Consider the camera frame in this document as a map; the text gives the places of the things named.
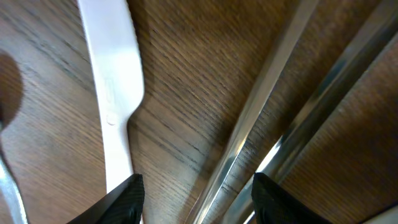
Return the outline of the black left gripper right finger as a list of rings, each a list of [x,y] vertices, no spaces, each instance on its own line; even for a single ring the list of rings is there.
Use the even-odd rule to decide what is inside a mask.
[[[254,174],[251,197],[258,224],[329,224],[262,172]]]

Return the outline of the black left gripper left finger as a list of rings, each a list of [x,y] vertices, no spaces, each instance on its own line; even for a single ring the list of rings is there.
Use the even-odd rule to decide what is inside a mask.
[[[145,190],[141,174],[133,174],[68,224],[140,224]]]

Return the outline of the small steel spoon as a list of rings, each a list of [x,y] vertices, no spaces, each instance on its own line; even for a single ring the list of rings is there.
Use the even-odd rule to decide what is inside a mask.
[[[29,224],[22,195],[17,182],[1,152],[1,193],[14,224]]]

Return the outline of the pink plastic knife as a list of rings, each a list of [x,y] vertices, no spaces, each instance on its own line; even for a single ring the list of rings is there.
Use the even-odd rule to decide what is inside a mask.
[[[103,136],[106,191],[133,173],[127,123],[144,97],[139,44],[126,0],[78,0]]]

